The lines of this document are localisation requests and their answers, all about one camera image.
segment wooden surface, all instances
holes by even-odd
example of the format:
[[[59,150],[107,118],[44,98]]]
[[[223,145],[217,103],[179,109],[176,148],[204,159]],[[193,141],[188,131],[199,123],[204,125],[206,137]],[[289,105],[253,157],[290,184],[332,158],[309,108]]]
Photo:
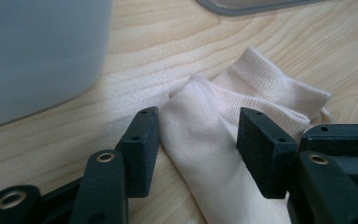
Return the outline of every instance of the wooden surface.
[[[219,75],[253,45],[287,75],[333,94],[338,123],[358,123],[358,1],[328,1],[236,18],[195,0],[114,0],[103,74],[75,99],[0,127],[0,189],[47,193],[114,148],[134,114],[161,105],[191,75]],[[203,223],[161,147],[151,195],[130,199],[130,223]]]

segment table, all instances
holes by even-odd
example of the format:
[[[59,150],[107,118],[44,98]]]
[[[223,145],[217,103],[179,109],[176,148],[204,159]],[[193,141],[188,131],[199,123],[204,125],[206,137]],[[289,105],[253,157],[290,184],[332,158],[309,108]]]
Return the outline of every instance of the table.
[[[337,123],[358,123],[358,0],[222,17],[195,0],[115,0],[103,72],[64,104],[0,126],[0,189],[45,194],[114,148],[138,110],[162,105],[189,76],[219,75],[254,46],[288,76],[332,92]],[[150,196],[130,199],[130,223],[205,223],[160,147]]]

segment wood grain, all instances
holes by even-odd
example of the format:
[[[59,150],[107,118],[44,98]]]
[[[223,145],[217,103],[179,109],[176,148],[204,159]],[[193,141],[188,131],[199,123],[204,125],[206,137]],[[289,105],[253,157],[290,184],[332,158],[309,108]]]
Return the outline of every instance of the wood grain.
[[[0,126],[0,189],[47,193],[82,175],[93,152],[114,148],[134,114],[161,105],[191,75],[219,75],[255,46],[287,75],[332,92],[338,123],[358,123],[358,0],[235,18],[194,0],[115,0],[103,73],[83,94]],[[205,223],[161,147],[150,197],[130,199],[131,223]]]

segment cloth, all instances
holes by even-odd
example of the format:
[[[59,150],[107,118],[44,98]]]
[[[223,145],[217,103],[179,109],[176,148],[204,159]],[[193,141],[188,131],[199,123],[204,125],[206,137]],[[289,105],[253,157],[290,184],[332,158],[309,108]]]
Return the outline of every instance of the cloth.
[[[172,92],[159,109],[160,142],[208,223],[290,223],[286,200],[263,198],[236,149],[240,109],[265,113],[299,140],[312,120],[329,121],[330,97],[250,47],[213,81],[193,76]]]

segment cloth fold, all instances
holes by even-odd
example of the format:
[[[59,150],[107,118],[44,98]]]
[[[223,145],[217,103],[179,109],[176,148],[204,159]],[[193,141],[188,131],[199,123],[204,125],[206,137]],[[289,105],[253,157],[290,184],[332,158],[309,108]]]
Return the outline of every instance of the cloth fold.
[[[328,118],[330,97],[250,47],[212,82],[193,76],[171,94],[159,109],[160,141],[208,223],[290,223],[286,200],[263,198],[236,149],[240,108],[262,111],[299,140],[312,120]]]

